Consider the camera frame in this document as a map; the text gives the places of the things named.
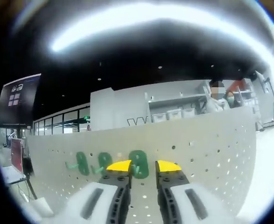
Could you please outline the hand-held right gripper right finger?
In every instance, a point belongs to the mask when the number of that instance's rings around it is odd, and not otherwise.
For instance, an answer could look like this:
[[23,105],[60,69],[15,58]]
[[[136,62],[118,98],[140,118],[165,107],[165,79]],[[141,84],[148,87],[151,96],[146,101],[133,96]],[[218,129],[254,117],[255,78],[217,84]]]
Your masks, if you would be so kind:
[[155,162],[157,200],[164,224],[238,224],[222,201],[197,183],[190,183],[181,167]]

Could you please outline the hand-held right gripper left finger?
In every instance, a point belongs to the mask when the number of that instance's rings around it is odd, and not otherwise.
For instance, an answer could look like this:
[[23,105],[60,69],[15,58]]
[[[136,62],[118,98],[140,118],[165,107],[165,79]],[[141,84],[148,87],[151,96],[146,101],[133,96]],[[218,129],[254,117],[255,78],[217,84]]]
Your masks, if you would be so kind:
[[131,160],[106,168],[97,182],[73,194],[63,209],[43,224],[124,224],[131,202]]

